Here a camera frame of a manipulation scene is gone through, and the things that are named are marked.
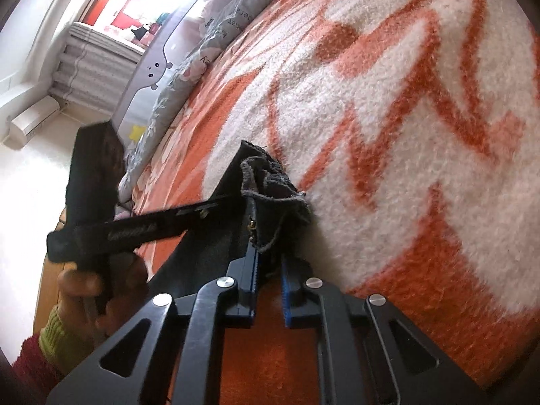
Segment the person's left hand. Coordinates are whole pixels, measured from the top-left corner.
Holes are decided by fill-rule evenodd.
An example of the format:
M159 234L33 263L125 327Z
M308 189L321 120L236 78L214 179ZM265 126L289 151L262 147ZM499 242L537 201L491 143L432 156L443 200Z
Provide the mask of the person's left hand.
M120 255L119 261L119 267L113 271L113 297L98 316L88 316L84 303L102 293L103 279L94 272L78 269L68 269L59 275L59 320L66 330L87 343L101 343L144 304L148 279L144 260L131 253Z

